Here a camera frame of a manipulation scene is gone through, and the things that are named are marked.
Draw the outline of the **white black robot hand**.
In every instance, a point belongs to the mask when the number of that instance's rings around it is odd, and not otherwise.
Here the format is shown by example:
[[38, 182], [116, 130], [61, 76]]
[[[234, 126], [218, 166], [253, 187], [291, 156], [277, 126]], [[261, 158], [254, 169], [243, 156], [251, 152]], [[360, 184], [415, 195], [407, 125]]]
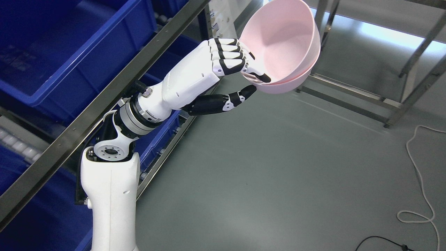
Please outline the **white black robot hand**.
[[269, 84], [271, 78], [255, 63], [254, 55], [238, 39], [213, 38], [202, 41], [169, 71], [162, 82], [153, 87], [143, 110], [153, 119], [164, 106], [185, 110], [191, 116], [228, 112], [241, 105], [255, 91], [249, 85], [226, 95], [204, 95], [221, 77], [241, 73], [255, 83]]

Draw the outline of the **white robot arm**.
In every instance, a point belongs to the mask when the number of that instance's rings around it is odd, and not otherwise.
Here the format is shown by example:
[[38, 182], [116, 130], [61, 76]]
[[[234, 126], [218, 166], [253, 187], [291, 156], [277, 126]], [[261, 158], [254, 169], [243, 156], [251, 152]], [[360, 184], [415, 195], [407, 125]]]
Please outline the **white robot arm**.
[[102, 118], [102, 132], [83, 151], [80, 182], [93, 214], [93, 251], [137, 251], [136, 198], [140, 156], [134, 143], [170, 116], [162, 103], [162, 83], [134, 94]]

